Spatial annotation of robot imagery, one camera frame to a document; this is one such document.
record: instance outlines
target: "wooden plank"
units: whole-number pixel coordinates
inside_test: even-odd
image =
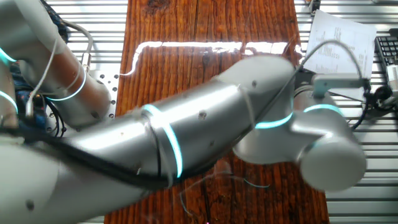
[[[260,47],[246,49],[258,42],[286,43],[281,53],[297,63],[293,0],[129,0],[121,65],[121,73],[128,75],[121,76],[117,115],[207,82],[244,57],[263,54]],[[305,184],[295,165],[255,166],[231,153],[206,174],[114,212],[105,223],[329,220],[325,195]]]

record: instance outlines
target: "white cable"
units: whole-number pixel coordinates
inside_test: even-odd
[[[281,96],[281,94],[283,93],[283,91],[289,86],[289,84],[294,80],[294,78],[296,77],[296,75],[301,71],[301,69],[303,69],[304,64],[310,59],[310,57],[321,47],[323,47],[326,44],[335,44],[335,45],[339,45],[340,47],[342,47],[349,55],[349,57],[351,58],[351,60],[354,62],[356,69],[358,71],[358,75],[359,78],[363,78],[362,76],[362,71],[361,71],[361,67],[359,66],[358,61],[356,60],[354,53],[349,49],[349,47],[338,41],[338,40],[326,40],[320,44],[318,44],[310,53],[308,53],[304,60],[302,61],[302,63],[300,64],[300,66],[296,69],[296,71],[294,72],[294,74],[292,75],[292,77],[290,78],[289,81],[287,81],[285,83],[285,85],[279,90],[279,92],[275,95],[275,97],[271,100],[271,102],[261,111],[260,116],[258,117],[259,119],[263,118],[266,116],[266,114],[269,112],[269,110],[273,107],[273,105],[277,102],[277,100],[279,99],[279,97]]]
[[[53,49],[52,49],[52,53],[51,53],[51,56],[50,56],[50,59],[49,59],[49,62],[48,62],[48,64],[47,64],[47,67],[46,67],[45,70],[44,70],[43,76],[42,76],[42,78],[40,79],[40,81],[39,81],[39,83],[37,84],[37,86],[36,86],[36,87],[34,88],[34,90],[32,91],[32,93],[30,93],[30,97],[29,97],[29,99],[28,99],[28,101],[27,101],[27,103],[26,103],[26,116],[27,116],[27,117],[33,117],[33,97],[36,95],[36,93],[38,92],[38,90],[39,90],[40,87],[42,86],[42,84],[43,84],[43,82],[44,82],[44,80],[45,80],[45,77],[47,76],[47,74],[48,74],[48,72],[49,72],[49,69],[50,69],[52,60],[54,59],[55,51],[56,51],[56,49],[57,49],[57,42],[58,42],[58,39],[56,38],[56,39],[55,39],[55,42],[54,42],[54,47],[53,47]]]
[[[55,91],[55,92],[53,92],[53,93],[38,92],[38,94],[40,94],[40,95],[46,95],[46,96],[54,96],[54,95],[58,95],[58,94],[65,94],[65,92],[66,92],[67,90],[69,90],[69,89],[76,83],[76,81],[78,80],[78,78],[79,78],[79,76],[80,76],[80,62],[78,62],[78,61],[77,61],[77,70],[78,70],[78,71],[77,71],[77,75],[76,75],[74,81],[73,81],[71,84],[69,84],[69,86],[66,87],[65,89],[60,90],[60,91]]]
[[[76,23],[73,22],[69,22],[64,20],[63,21],[68,27],[71,27],[77,31],[82,32],[87,38],[88,38],[88,46],[87,46],[87,50],[85,53],[90,53],[91,49],[93,48],[93,44],[94,44],[94,40],[93,40],[93,36],[90,34],[90,32],[88,32],[86,29],[82,28],[81,26],[77,25]]]

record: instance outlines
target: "black keyboard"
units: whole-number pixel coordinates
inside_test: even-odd
[[[384,71],[388,65],[393,65],[395,58],[398,57],[398,38],[397,37],[377,37],[376,49],[382,61]]]

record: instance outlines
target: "silver robot arm segment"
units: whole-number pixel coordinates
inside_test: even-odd
[[[284,119],[267,116],[234,148],[242,160],[254,164],[294,162],[303,179],[318,190],[339,191],[358,183],[366,171],[366,158],[339,107],[325,86],[355,88],[356,79],[322,75],[294,96],[294,113]]]
[[[251,126],[248,106],[258,116],[293,72],[290,62],[279,57],[242,60],[204,85],[62,141],[137,176],[158,175],[157,151],[162,146],[162,157],[169,167],[162,162],[161,175],[171,175],[174,182],[179,182],[198,169],[211,167],[228,153],[231,143]],[[291,99],[280,105],[291,113]],[[283,116],[272,114],[275,119]],[[0,186],[0,221],[4,223],[82,222],[151,193],[62,155],[50,156],[53,150],[48,146],[3,143],[1,148],[0,158],[10,161],[0,163],[0,178],[7,182]]]
[[[73,128],[97,123],[109,108],[109,92],[94,80],[67,47],[39,0],[0,1],[0,58],[20,60],[22,75],[35,87],[56,52],[41,92],[50,93]]]

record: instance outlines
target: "black cable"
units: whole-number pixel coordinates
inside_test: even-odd
[[[64,156],[73,160],[73,162],[125,184],[141,187],[147,190],[159,190],[166,188],[169,184],[167,180],[163,178],[144,174],[137,175],[133,170],[96,157],[63,142],[59,138],[51,137],[48,134],[24,130],[22,128],[1,128],[0,133],[23,137],[28,141],[45,142],[51,146],[53,150],[61,152]]]
[[[374,107],[374,109],[378,111],[391,112],[394,110],[394,106],[382,107],[382,105],[379,104],[379,101],[383,102],[386,99],[390,98],[391,96],[392,96],[391,87],[389,87],[388,85],[380,86],[373,94],[373,100],[371,105]]]
[[[298,68],[296,69],[296,71],[294,71],[293,75],[291,76],[291,78],[285,83],[285,85],[271,98],[270,102],[265,105],[265,107],[261,110],[260,112],[260,116],[257,117],[257,120],[263,118],[266,116],[266,114],[272,109],[272,107],[275,105],[275,103],[277,102],[277,100],[280,98],[280,96],[283,94],[284,90],[294,81],[295,77],[297,76],[298,73],[300,73],[303,70],[304,64],[312,57],[312,55],[321,47],[323,47],[326,44],[335,44],[338,45],[340,47],[342,47],[350,56],[351,60],[354,62],[357,72],[358,72],[358,76],[359,79],[364,81],[364,90],[365,93],[367,93],[368,91],[370,91],[370,84],[369,81],[365,78],[363,78],[362,76],[362,71],[361,71],[361,67],[359,66],[358,61],[356,60],[355,56],[353,55],[352,51],[350,51],[349,47],[340,42],[339,40],[325,40],[322,43],[318,44],[314,49],[312,49],[311,52],[309,52],[305,58],[303,59],[302,63],[300,64],[300,66],[298,66]]]
[[[359,125],[361,125],[361,123],[365,119],[366,114],[369,111],[369,104],[370,104],[370,97],[367,97],[365,101],[365,108],[362,110],[362,115],[359,117],[358,121],[354,125],[352,125],[351,127],[352,130],[355,130]]]
[[[32,91],[33,89],[29,86],[16,86],[15,87],[16,92],[18,91]],[[61,121],[61,125],[62,125],[62,129],[61,129],[61,136],[60,138],[63,137],[64,133],[66,132],[66,127],[65,127],[65,122],[63,121],[63,118],[59,112],[59,110],[54,106],[54,104],[46,97],[42,96],[42,98],[44,99],[45,104],[47,104],[47,106],[49,106],[49,108],[51,109],[52,113],[54,114],[55,117],[55,125],[56,125],[56,129],[57,132],[55,133],[55,137],[58,137],[59,132],[60,132],[60,121]]]
[[[44,101],[45,101],[45,104],[47,104],[47,106],[49,106],[49,108],[51,109],[52,113],[55,116],[55,122],[57,123],[57,132],[55,133],[55,137],[58,137],[58,134],[60,132],[59,120],[61,120],[62,127],[64,127],[63,119],[62,119],[61,114],[59,113],[59,111],[56,109],[56,107],[51,103],[51,101],[49,99],[44,97]]]

